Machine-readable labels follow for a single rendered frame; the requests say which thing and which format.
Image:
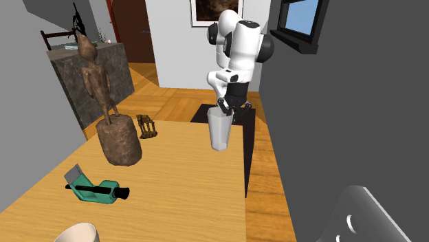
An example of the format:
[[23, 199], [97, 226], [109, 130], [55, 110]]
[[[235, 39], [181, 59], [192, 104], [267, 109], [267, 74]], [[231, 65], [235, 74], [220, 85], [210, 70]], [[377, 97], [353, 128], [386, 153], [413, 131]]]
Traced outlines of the black slender statue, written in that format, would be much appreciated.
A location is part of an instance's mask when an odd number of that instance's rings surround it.
[[83, 23], [83, 20], [80, 16], [80, 13], [77, 10], [76, 4], [73, 3], [73, 6], [74, 6], [75, 13], [74, 13], [73, 20], [72, 20], [73, 21], [72, 30], [75, 32], [80, 32], [82, 35], [86, 36], [87, 33], [86, 33], [86, 29], [85, 29], [85, 24]]

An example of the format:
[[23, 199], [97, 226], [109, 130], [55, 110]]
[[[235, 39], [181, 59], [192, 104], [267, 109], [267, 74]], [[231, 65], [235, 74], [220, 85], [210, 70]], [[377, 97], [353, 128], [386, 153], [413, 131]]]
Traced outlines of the brown wooden figure on base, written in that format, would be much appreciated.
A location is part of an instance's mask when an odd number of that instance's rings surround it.
[[83, 34], [77, 36], [78, 55], [88, 62], [81, 69], [82, 80], [88, 95], [93, 98], [104, 119], [96, 124], [102, 151], [114, 166], [132, 166], [142, 158], [142, 148], [133, 119], [118, 112], [111, 97], [109, 74], [103, 65], [96, 63], [98, 50]]

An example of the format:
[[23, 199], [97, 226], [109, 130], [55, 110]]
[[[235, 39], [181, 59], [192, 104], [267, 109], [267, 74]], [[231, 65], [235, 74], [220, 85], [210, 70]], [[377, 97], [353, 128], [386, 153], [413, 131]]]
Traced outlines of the black framed window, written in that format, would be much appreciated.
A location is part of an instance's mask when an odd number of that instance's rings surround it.
[[281, 0], [272, 36], [300, 54], [317, 54], [330, 0]]

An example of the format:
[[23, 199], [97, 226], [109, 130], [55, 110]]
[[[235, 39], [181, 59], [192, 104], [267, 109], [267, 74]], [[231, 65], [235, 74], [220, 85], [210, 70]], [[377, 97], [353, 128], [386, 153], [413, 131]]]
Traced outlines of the framed brown wall picture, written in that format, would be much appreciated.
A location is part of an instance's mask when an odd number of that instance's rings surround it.
[[191, 26], [203, 28], [217, 22], [224, 10], [243, 16], [244, 0], [190, 0]]

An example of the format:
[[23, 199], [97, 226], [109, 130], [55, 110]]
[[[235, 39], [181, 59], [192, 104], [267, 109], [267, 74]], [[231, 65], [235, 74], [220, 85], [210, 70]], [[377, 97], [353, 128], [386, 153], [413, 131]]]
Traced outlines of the grey stone counter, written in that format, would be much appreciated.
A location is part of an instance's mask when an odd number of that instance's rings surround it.
[[[103, 65], [108, 72], [111, 91], [115, 103], [122, 102], [134, 92], [124, 45], [121, 43], [99, 43], [96, 47], [96, 63]], [[97, 102], [90, 98], [85, 89], [81, 69], [88, 66], [87, 60], [81, 58], [76, 50], [65, 48], [46, 52], [67, 96], [70, 106], [81, 129], [103, 116]]]

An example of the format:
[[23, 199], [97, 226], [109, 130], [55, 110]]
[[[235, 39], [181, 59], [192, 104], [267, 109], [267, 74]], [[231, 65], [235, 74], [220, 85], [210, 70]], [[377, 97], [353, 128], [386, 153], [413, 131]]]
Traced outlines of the grey rounded metal object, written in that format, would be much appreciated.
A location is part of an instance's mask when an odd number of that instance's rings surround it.
[[344, 189], [316, 242], [412, 242], [363, 186]]

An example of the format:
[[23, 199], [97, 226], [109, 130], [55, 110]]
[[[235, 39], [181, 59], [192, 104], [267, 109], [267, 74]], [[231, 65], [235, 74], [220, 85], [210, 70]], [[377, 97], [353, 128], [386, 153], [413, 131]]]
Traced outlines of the white tall cup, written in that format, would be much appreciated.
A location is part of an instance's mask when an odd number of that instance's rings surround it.
[[220, 107], [209, 108], [207, 112], [211, 147], [216, 151], [228, 148], [232, 115], [226, 115]]

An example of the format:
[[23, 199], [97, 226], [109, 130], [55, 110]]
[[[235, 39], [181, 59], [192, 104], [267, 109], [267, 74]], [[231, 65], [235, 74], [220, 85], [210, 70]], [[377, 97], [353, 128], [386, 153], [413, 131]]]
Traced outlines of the small brown carved ornament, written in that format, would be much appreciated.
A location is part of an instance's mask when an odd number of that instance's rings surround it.
[[138, 126], [141, 130], [140, 139], [154, 138], [157, 136], [154, 121], [148, 115], [136, 115]]

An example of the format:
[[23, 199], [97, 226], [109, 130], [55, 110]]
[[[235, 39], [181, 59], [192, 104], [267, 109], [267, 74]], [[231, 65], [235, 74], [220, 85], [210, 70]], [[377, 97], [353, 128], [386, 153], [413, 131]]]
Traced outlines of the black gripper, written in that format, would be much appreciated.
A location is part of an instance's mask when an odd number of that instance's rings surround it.
[[228, 83], [225, 99], [217, 99], [217, 105], [225, 115], [232, 115], [232, 110], [229, 107], [236, 108], [235, 118], [242, 116], [252, 108], [252, 103], [247, 101], [248, 85], [248, 82]]

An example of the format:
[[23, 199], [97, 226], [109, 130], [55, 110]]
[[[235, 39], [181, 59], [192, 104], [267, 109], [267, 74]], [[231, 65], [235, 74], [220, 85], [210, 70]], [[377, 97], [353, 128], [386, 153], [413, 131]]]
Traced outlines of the dark wooden chair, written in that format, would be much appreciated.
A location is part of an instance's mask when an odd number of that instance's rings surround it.
[[61, 36], [67, 36], [67, 37], [74, 36], [75, 41], [77, 41], [77, 35], [76, 35], [75, 30], [68, 31], [68, 32], [48, 33], [48, 34], [41, 30], [40, 33], [41, 33], [41, 36], [45, 42], [45, 45], [46, 45], [48, 51], [52, 50], [52, 46], [49, 44], [49, 41], [48, 41], [48, 39], [50, 39], [50, 38], [56, 38], [56, 37], [61, 37]]

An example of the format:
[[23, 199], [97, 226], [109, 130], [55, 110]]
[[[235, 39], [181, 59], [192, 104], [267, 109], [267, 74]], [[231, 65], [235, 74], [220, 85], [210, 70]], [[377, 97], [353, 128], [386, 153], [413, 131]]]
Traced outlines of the dark brown door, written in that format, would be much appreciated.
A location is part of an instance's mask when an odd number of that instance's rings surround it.
[[155, 63], [146, 0], [107, 0], [129, 63]]

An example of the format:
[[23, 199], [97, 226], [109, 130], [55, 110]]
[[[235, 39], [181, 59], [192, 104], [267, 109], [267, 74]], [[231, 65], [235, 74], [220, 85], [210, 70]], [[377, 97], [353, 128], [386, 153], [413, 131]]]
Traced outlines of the beige bowl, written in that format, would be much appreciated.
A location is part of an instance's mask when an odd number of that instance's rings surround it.
[[100, 238], [94, 224], [82, 222], [61, 232], [54, 242], [100, 242]]

